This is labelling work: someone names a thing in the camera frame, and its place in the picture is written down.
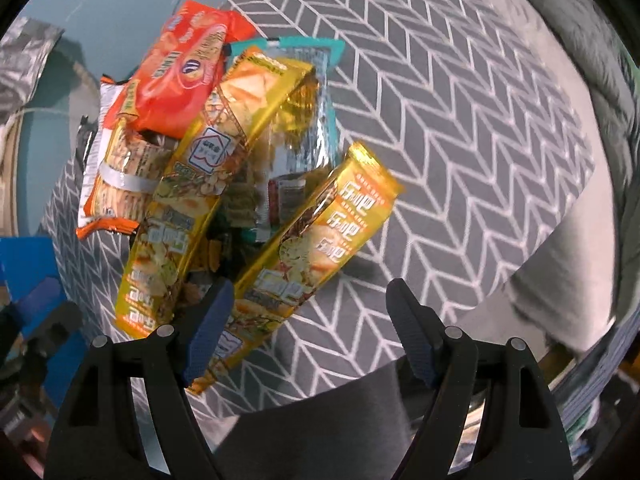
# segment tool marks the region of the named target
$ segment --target snack bag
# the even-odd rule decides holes
[[[88,216],[84,212],[84,206],[94,190],[95,179],[98,176],[98,167],[104,160],[111,140],[111,130],[104,127],[104,117],[111,105],[116,101],[126,83],[116,83],[113,79],[102,76],[100,79],[100,113],[98,114],[98,131],[95,134],[89,148],[89,153],[82,174],[82,190],[80,192],[80,207],[78,209],[78,238],[85,238],[97,227],[94,222],[98,218]]]
[[[234,283],[236,302],[201,393],[260,346],[391,215],[402,187],[362,144],[318,187]]]
[[[314,66],[314,74],[282,104],[223,198],[226,224],[242,228],[245,243],[261,244],[289,221],[339,163],[328,73],[339,62],[344,42],[301,36],[255,38],[230,44],[230,56],[248,44],[264,48],[268,56]]]
[[[140,224],[116,300],[116,323],[144,337],[169,322],[220,194],[287,95],[312,69],[248,49],[172,156]]]
[[[225,41],[254,35],[253,25],[238,12],[187,0],[162,28],[105,124],[113,128],[116,118],[125,116],[136,131],[181,139],[222,76]]]
[[[84,233],[96,229],[122,234],[135,231],[176,145],[177,140],[170,137],[135,132],[119,118],[84,204],[85,216],[94,218]]]

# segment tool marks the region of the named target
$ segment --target blue gripper pad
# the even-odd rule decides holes
[[[24,337],[66,300],[50,238],[0,238],[0,274]]]
[[[400,278],[386,288],[386,310],[416,378],[430,388],[438,386],[442,373],[436,356],[444,345],[444,326],[437,314],[422,306]]]
[[[220,279],[219,283],[211,285],[202,301],[211,303],[188,343],[186,366],[182,372],[186,384],[202,377],[209,365],[234,306],[233,284],[229,280]]]

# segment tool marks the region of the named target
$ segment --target barcode label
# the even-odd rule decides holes
[[[82,190],[80,192],[80,208],[78,209],[78,227],[85,227],[94,221],[94,218],[84,214],[84,205],[94,189],[98,168],[104,159],[111,140],[111,130],[105,129],[104,117],[116,101],[124,85],[100,83],[100,115],[98,116],[98,133],[89,150],[89,155],[82,176]]]
[[[260,304],[267,310],[271,310],[272,312],[277,312],[280,307],[280,301],[272,298],[271,296],[267,296],[263,292],[259,292],[254,288],[246,291],[244,294],[244,298],[249,301],[253,301],[254,303]]]

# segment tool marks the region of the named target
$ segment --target orange snack bag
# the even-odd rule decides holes
[[[107,112],[105,127],[113,128],[120,116],[135,131],[181,139],[222,77],[225,41],[254,35],[253,25],[238,12],[187,0]]]

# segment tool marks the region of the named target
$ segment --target gray patterned cushion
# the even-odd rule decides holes
[[[481,0],[231,0],[265,36],[341,38],[330,83],[342,142],[369,144],[406,187],[384,228],[228,380],[201,420],[314,396],[402,354],[385,311],[404,277],[447,324],[544,241],[593,170],[553,75]],[[115,340],[127,240],[79,242],[70,163],[43,220],[89,337]]]

